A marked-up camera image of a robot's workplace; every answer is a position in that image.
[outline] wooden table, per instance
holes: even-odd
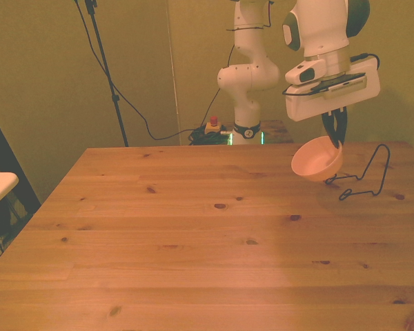
[[[346,143],[361,174],[375,143]],[[414,149],[295,176],[298,144],[89,149],[0,258],[1,330],[414,331]]]

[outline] orange bowl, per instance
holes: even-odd
[[[334,147],[329,136],[323,136],[303,145],[291,161],[295,174],[309,181],[325,181],[333,177],[342,166],[342,144]]]

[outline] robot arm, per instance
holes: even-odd
[[[288,116],[300,121],[379,94],[377,60],[352,64],[349,37],[363,28],[368,0],[297,0],[285,19],[285,42],[305,61],[286,73]]]
[[[235,5],[235,49],[249,58],[248,64],[222,68],[218,85],[235,106],[233,142],[260,143],[260,106],[248,93],[277,85],[279,69],[268,58],[264,42],[264,5],[267,0],[238,0]]]

